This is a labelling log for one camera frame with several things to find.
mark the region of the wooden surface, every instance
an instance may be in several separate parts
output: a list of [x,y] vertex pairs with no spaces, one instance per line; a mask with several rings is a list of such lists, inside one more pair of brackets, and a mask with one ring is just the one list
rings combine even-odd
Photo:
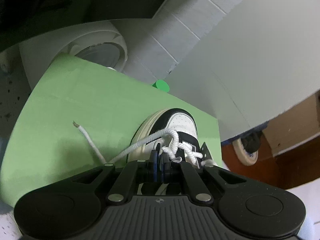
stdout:
[[318,179],[320,177],[320,137],[277,156],[276,163],[283,175],[281,188],[293,188]]
[[318,93],[272,119],[263,131],[272,154],[285,150],[320,132]]
[[258,160],[252,166],[244,166],[238,160],[232,145],[223,146],[221,151],[222,160],[232,172],[272,186],[280,187],[282,185],[280,169],[272,156],[271,148],[264,135],[261,137]]

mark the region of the ridged grip surface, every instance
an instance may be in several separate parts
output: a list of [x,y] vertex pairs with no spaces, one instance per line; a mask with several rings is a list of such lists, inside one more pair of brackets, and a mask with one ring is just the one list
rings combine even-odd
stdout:
[[209,207],[187,196],[133,196],[110,206],[90,229],[68,240],[245,240],[227,228]]

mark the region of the green cap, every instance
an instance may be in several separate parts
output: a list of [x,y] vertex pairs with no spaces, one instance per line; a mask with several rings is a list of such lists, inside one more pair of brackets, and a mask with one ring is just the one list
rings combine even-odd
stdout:
[[152,86],[167,93],[170,90],[169,85],[161,79],[157,80]]

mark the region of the gray wall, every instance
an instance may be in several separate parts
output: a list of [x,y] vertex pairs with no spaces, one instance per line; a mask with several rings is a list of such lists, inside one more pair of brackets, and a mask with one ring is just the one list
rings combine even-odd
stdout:
[[241,1],[167,0],[153,19],[112,21],[128,47],[123,73],[150,84],[164,79]]
[[225,140],[319,90],[319,48],[320,0],[243,0],[165,81],[217,117]]

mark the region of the blue edge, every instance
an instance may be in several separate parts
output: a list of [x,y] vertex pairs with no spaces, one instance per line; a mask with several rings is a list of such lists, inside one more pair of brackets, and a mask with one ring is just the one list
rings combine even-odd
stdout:
[[263,124],[260,124],[260,125],[256,126],[255,128],[252,128],[252,129],[250,129],[250,130],[248,130],[248,131],[246,131],[246,132],[244,132],[242,134],[239,134],[239,135],[237,135],[237,136],[235,136],[233,138],[230,138],[228,140],[225,140],[225,141],[221,142],[221,147],[225,146],[225,145],[228,145],[228,144],[231,144],[233,141],[235,141],[235,140],[237,140],[239,138],[247,137],[249,134],[251,134],[253,132],[262,131],[263,129],[267,128],[268,123],[269,123],[269,121],[267,121],[267,122],[265,122]]

